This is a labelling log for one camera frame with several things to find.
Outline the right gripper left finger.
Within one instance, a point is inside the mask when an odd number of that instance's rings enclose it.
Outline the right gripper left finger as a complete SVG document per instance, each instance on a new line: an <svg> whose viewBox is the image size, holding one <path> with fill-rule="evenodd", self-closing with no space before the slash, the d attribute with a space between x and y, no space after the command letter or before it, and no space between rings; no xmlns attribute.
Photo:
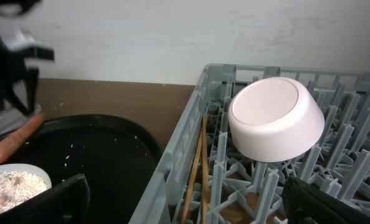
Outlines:
<svg viewBox="0 0 370 224"><path fill-rule="evenodd" d="M89 206L85 174L76 174L0 214L0 224L84 223Z"/></svg>

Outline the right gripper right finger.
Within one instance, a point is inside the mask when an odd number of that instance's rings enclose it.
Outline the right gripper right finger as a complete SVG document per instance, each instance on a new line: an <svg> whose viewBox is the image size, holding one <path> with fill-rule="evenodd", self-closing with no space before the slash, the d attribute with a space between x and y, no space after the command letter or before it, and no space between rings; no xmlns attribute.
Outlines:
<svg viewBox="0 0 370 224"><path fill-rule="evenodd" d="M370 216L296 177L287 178L282 199L289 224L370 224Z"/></svg>

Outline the orange carrot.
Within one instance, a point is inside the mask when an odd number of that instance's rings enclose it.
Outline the orange carrot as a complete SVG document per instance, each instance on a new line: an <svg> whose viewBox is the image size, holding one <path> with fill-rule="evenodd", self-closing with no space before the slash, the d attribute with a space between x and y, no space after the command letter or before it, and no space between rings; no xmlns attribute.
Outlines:
<svg viewBox="0 0 370 224"><path fill-rule="evenodd" d="M0 164L6 162L44 123L45 115L38 114L0 141Z"/></svg>

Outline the grey plate with food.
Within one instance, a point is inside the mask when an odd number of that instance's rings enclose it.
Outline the grey plate with food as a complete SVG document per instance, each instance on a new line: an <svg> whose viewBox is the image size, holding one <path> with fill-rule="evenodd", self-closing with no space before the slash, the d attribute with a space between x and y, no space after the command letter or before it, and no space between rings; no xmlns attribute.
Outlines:
<svg viewBox="0 0 370 224"><path fill-rule="evenodd" d="M52 182L43 169L30 164L0 165L0 214L50 189Z"/></svg>

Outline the white pink bowl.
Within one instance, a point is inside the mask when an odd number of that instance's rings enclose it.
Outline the white pink bowl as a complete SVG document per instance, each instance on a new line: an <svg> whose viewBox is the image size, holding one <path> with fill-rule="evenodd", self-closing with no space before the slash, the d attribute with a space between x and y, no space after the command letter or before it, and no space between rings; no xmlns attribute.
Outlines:
<svg viewBox="0 0 370 224"><path fill-rule="evenodd" d="M259 80L230 102L233 144L244 156L281 162L307 152L320 139L325 118L309 90L284 77Z"/></svg>

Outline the wooden chopstick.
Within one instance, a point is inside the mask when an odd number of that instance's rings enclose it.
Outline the wooden chopstick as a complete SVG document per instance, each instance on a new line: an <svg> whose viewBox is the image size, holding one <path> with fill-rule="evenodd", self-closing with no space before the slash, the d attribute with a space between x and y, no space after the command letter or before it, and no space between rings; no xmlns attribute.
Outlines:
<svg viewBox="0 0 370 224"><path fill-rule="evenodd" d="M185 203L183 205L182 216L180 220L181 224L185 224L185 220L187 219L187 213L188 213L188 209L190 206L190 200L192 197L195 179L197 176L198 164L200 161L200 154L201 154L201 149L202 149L202 139L203 139L203 134L200 133L198 144L197 144L197 149L195 151L195 157L193 159L192 170L191 170L189 181L188 181L187 194L185 198Z"/></svg>
<svg viewBox="0 0 370 224"><path fill-rule="evenodd" d="M202 224L206 224L207 211L208 211L208 152L207 152L207 127L208 116L205 114L203 116L202 124Z"/></svg>

